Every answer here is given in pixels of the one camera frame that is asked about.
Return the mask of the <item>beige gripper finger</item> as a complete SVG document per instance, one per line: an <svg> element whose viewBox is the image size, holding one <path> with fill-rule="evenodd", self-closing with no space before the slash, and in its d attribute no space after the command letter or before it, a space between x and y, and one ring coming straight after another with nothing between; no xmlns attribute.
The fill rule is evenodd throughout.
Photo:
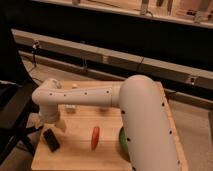
<svg viewBox="0 0 213 171"><path fill-rule="evenodd" d="M55 123L55 127L61 130L62 132L66 131L66 124L64 120L59 120Z"/></svg>

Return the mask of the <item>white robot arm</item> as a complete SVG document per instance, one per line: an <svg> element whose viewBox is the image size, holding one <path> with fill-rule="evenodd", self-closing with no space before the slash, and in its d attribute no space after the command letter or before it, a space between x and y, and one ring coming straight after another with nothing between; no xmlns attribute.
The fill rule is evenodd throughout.
<svg viewBox="0 0 213 171"><path fill-rule="evenodd" d="M133 75L120 84L63 89L55 79L32 93L44 123L59 120L60 104L118 108L133 171L181 171L173 131L157 84Z"/></svg>

